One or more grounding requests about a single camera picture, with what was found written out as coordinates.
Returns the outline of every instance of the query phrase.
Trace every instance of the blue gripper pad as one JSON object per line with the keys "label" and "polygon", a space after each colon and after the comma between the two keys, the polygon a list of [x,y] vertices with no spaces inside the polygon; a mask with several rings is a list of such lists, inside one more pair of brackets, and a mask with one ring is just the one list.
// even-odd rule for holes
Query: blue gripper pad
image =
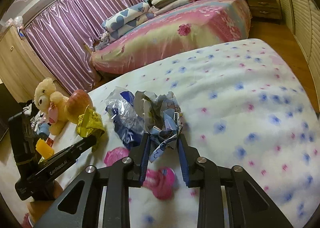
{"label": "blue gripper pad", "polygon": [[179,154],[179,161],[180,161],[183,181],[186,183],[187,186],[189,186],[189,182],[190,182],[189,165],[188,165],[187,157],[183,149],[182,141],[180,138],[178,138],[178,154]]}
{"label": "blue gripper pad", "polygon": [[140,175],[139,182],[140,182],[141,186],[146,179],[147,167],[148,167],[148,162],[149,162],[150,146],[151,146],[151,140],[150,140],[150,136],[148,135],[147,143],[144,148],[143,157],[142,157],[142,161],[141,161],[141,165],[140,165],[141,175]]}

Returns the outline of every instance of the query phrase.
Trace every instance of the wooden floor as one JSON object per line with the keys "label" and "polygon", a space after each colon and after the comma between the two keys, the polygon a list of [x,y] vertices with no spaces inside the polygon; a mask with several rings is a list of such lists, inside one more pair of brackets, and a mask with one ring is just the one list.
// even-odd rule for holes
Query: wooden floor
{"label": "wooden floor", "polygon": [[258,38],[269,44],[290,66],[305,89],[311,104],[319,112],[313,79],[303,53],[286,25],[252,21],[249,38]]}

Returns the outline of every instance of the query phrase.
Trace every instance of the teddy bear head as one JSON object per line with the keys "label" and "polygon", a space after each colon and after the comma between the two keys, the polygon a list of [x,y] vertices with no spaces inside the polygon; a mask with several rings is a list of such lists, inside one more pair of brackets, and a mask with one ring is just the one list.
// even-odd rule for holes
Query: teddy bear head
{"label": "teddy bear head", "polygon": [[35,104],[36,107],[42,112],[47,113],[50,107],[50,95],[56,91],[56,86],[53,79],[45,78],[36,88],[35,91]]}

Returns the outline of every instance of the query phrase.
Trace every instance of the pink bedspread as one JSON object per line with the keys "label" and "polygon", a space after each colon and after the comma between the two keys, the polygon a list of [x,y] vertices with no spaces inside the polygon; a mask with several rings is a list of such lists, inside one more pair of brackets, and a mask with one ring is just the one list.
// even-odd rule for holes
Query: pink bedspread
{"label": "pink bedspread", "polygon": [[247,39],[251,13],[245,0],[201,0],[157,16],[94,52],[97,70],[124,74],[175,54]]}

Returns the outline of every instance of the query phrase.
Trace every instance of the white bed sheet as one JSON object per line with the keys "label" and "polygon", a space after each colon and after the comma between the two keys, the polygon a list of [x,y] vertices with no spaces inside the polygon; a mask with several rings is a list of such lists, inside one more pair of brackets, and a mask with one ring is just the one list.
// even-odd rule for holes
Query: white bed sheet
{"label": "white bed sheet", "polygon": [[[302,227],[320,203],[319,124],[301,84],[265,42],[248,39],[189,51],[155,62],[90,92],[108,130],[95,153],[84,152],[58,178],[66,187],[87,165],[105,167],[107,151],[122,146],[105,112],[116,86],[135,93],[173,91],[184,113],[189,145],[219,166],[242,165],[283,211]],[[69,124],[54,143],[59,151],[76,141]],[[130,189],[132,228],[196,227],[199,192],[182,180],[176,151],[148,168],[171,167],[180,187],[169,201],[148,189]]]}

